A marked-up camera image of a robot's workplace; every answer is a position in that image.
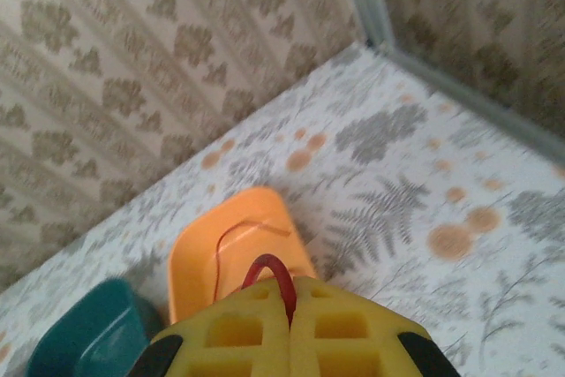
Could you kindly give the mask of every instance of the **orange spot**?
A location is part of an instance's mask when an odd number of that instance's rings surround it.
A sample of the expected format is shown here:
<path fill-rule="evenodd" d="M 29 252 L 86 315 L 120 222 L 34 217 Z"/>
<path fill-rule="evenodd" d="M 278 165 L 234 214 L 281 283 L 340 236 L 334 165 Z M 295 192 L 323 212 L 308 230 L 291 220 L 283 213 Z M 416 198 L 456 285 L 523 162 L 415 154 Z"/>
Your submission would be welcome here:
<path fill-rule="evenodd" d="M 202 160 L 202 169 L 209 170 L 210 168 L 213 168 L 218 161 L 220 161 L 220 156 L 220 152 L 211 152 L 204 156 L 204 159 Z"/>
<path fill-rule="evenodd" d="M 427 142 L 427 146 L 432 150 L 438 150 L 441 146 L 441 140 L 440 139 L 430 139 Z"/>
<path fill-rule="evenodd" d="M 491 207 L 476 207 L 467 214 L 467 225 L 475 233 L 487 233 L 501 224 L 501 215 Z"/>
<path fill-rule="evenodd" d="M 412 96 L 411 94 L 403 94 L 402 96 L 400 96 L 400 102 L 402 103 L 413 103 L 414 102 L 414 96 Z"/>
<path fill-rule="evenodd" d="M 323 132 L 319 132 L 318 134 L 314 134 L 309 140 L 308 140 L 308 148 L 312 151 L 317 151 L 320 150 L 322 146 L 324 146 L 326 144 L 326 140 L 328 139 L 328 137 L 326 136 L 326 134 L 324 134 Z"/>
<path fill-rule="evenodd" d="M 0 363 L 4 362 L 8 354 L 10 353 L 11 345 L 9 343 L 5 344 L 2 348 L 0 348 Z"/>
<path fill-rule="evenodd" d="M 286 168 L 288 171 L 300 171 L 308 166 L 312 160 L 312 154 L 304 149 L 299 149 L 293 152 L 286 162 Z"/>
<path fill-rule="evenodd" d="M 473 241 L 471 232 L 463 225 L 444 224 L 430 232 L 427 245 L 444 260 L 460 260 L 469 254 Z"/>
<path fill-rule="evenodd" d="M 451 110 L 453 110 L 453 105 L 451 103 L 442 103 L 440 106 L 438 106 L 438 110 L 442 113 L 450 112 Z"/>
<path fill-rule="evenodd" d="M 565 179 L 565 168 L 555 167 L 554 169 L 557 177 Z"/>
<path fill-rule="evenodd" d="M 461 187 L 451 187 L 445 193 L 446 199 L 451 203 L 457 203 L 457 202 L 465 199 L 466 195 L 467 195 L 467 192 Z"/>
<path fill-rule="evenodd" d="M 302 138 L 304 138 L 305 135 L 306 135 L 306 129 L 305 128 L 299 128 L 297 130 L 297 132 L 294 133 L 294 138 L 296 140 L 301 140 Z"/>
<path fill-rule="evenodd" d="M 222 145 L 222 152 L 229 152 L 233 147 L 236 145 L 236 141 L 234 139 L 226 140 Z"/>
<path fill-rule="evenodd" d="M 502 187 L 504 187 L 504 183 L 502 183 L 502 181 L 500 180 L 497 180 L 496 178 L 489 178 L 485 180 L 483 186 L 488 190 L 496 192 L 497 190 L 500 190 Z"/>
<path fill-rule="evenodd" d="M 439 171 L 451 171 L 453 165 L 451 164 L 450 161 L 440 159 L 439 161 L 435 162 L 435 168 Z"/>

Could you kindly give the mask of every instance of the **fern print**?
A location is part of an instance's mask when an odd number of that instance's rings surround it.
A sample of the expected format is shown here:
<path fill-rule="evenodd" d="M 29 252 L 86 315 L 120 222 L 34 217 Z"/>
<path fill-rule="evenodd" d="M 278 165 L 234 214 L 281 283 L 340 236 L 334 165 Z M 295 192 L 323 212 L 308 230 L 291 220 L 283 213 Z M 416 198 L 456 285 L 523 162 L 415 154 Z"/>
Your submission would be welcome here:
<path fill-rule="evenodd" d="M 411 216 L 416 209 L 426 205 L 420 198 L 430 192 L 424 185 L 416 185 L 406 177 L 399 177 L 399 184 L 381 180 L 384 192 L 361 192 L 354 194 L 354 200 L 363 202 L 363 207 L 344 211 L 332 211 L 331 216 L 338 222 L 330 224 L 327 230 L 366 252 L 368 259 L 379 261 L 384 246 L 388 256 L 396 256 L 396 239 L 408 245 L 411 237 Z"/>
<path fill-rule="evenodd" d="M 565 299 L 561 298 L 551 298 L 549 299 L 551 303 L 559 308 L 560 310 L 565 310 Z M 557 318 L 552 317 L 549 321 L 549 325 L 562 336 L 565 337 L 565 322 L 559 321 Z M 565 360 L 565 341 L 563 343 L 551 343 L 551 349 L 555 352 L 561 359 Z"/>
<path fill-rule="evenodd" d="M 323 255 L 321 266 L 326 281 L 348 271 L 356 271 L 357 263 L 366 264 L 363 246 L 356 242 L 324 240 L 323 244 L 329 249 L 329 253 Z"/>
<path fill-rule="evenodd" d="M 403 105 L 392 113 L 383 110 L 347 125 L 336 134 L 335 146 L 337 152 L 353 146 L 351 160 L 361 165 L 382 161 L 389 143 L 408 138 L 426 120 L 427 111 L 418 105 Z"/>
<path fill-rule="evenodd" d="M 471 343 L 465 340 L 466 336 L 467 333 L 463 334 L 449 346 L 441 348 L 449 362 L 456 367 L 464 366 L 472 351 Z"/>
<path fill-rule="evenodd" d="M 504 312 L 515 305 L 533 304 L 534 298 L 527 290 L 546 283 L 546 278 L 536 271 L 542 267 L 565 261 L 564 249 L 547 249 L 545 254 L 546 256 L 542 259 L 536 255 L 530 256 L 524 264 L 523 273 L 514 282 L 509 280 L 506 272 L 501 271 L 496 279 L 499 286 L 498 292 L 493 295 L 486 292 L 481 294 L 482 319 L 485 323 L 479 347 L 481 368 L 485 367 L 485 347 L 489 340 L 509 330 L 524 327 L 524 321 L 505 318 Z"/>
<path fill-rule="evenodd" d="M 553 196 L 537 191 L 521 192 L 508 205 L 508 219 L 514 225 L 523 226 L 530 238 L 565 243 L 565 189 Z"/>

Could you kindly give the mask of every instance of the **toy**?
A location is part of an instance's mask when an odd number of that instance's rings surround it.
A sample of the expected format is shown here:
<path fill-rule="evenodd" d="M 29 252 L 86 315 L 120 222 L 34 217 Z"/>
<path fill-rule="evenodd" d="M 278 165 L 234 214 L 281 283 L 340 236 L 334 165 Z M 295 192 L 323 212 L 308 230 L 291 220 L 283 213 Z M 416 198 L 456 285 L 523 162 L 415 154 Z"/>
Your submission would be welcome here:
<path fill-rule="evenodd" d="M 184 320 L 235 290 L 262 253 L 280 258 L 293 276 L 316 277 L 279 194 L 253 187 L 189 225 L 169 257 L 169 315 Z M 266 271 L 260 278 L 271 274 Z"/>
<path fill-rule="evenodd" d="M 264 266 L 275 278 L 255 280 Z M 418 324 L 261 255 L 242 284 L 162 331 L 128 377 L 458 377 Z"/>
<path fill-rule="evenodd" d="M 157 311 L 125 280 L 106 280 L 39 341 L 26 377 L 123 377 L 162 329 Z"/>

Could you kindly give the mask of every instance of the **patterned floor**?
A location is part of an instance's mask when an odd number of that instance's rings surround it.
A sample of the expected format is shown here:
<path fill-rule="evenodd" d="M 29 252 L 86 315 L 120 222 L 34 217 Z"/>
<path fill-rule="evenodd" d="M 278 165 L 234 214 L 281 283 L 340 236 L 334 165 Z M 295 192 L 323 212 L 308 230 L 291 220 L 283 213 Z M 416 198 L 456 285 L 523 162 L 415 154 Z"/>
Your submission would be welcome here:
<path fill-rule="evenodd" d="M 110 275 L 164 310 L 177 234 L 253 185 L 321 276 L 422 323 L 462 375 L 563 375 L 565 170 L 359 46 L 0 295 L 0 373 Z"/>

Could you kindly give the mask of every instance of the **square hole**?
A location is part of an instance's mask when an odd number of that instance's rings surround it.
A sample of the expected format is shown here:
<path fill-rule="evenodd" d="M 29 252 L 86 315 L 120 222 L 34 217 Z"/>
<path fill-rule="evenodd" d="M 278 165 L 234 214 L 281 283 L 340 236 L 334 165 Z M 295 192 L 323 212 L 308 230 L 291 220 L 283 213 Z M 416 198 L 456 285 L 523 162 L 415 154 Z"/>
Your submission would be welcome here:
<path fill-rule="evenodd" d="M 259 346 L 263 342 L 263 323 L 258 318 L 223 315 L 208 330 L 208 348 L 229 346 Z"/>
<path fill-rule="evenodd" d="M 251 377 L 252 363 L 249 361 L 226 361 L 192 365 L 186 377 Z"/>
<path fill-rule="evenodd" d="M 380 377 L 376 351 L 330 351 L 318 353 L 320 377 Z"/>
<path fill-rule="evenodd" d="M 364 339 L 367 323 L 360 313 L 328 313 L 316 318 L 317 339 Z"/>

